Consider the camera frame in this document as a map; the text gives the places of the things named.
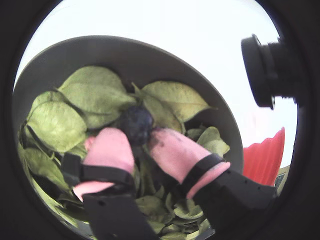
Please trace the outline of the pink padded gripper finger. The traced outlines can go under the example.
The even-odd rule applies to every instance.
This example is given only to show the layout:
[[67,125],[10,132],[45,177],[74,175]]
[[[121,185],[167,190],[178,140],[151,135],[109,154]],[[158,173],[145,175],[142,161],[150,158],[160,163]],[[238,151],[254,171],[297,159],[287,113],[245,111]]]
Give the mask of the pink padded gripper finger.
[[230,162],[173,129],[155,129],[149,150],[185,198],[200,206],[218,237],[253,225],[278,197],[274,187],[232,170]]
[[66,153],[61,172],[83,202],[89,225],[99,240],[156,240],[139,210],[132,176],[135,159],[126,135],[105,128],[85,141],[87,155]]

